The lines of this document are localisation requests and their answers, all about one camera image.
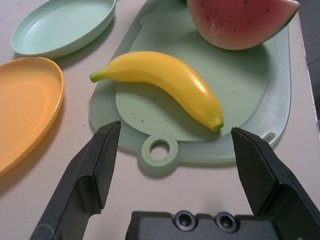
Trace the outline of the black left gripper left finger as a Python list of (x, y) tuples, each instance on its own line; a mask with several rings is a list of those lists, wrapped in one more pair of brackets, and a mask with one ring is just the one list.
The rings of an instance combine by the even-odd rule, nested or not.
[(104, 209), (114, 173), (120, 121), (98, 129), (64, 171), (32, 240), (81, 240), (91, 216)]

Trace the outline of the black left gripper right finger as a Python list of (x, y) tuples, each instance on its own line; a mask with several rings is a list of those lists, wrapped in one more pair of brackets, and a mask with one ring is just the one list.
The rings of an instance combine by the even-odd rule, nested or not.
[(268, 142), (234, 127), (238, 176), (256, 217), (271, 221), (282, 240), (318, 240), (320, 211)]

